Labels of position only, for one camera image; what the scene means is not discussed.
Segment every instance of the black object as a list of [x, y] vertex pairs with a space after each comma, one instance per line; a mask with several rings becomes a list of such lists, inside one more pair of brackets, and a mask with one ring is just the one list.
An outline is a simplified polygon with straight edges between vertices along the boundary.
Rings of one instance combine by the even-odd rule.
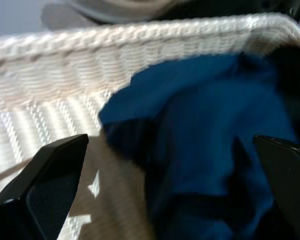
[[42, 147], [0, 193], [0, 240], [56, 240], [75, 199], [86, 134]]
[[300, 144], [262, 135], [254, 144], [276, 203], [300, 240]]

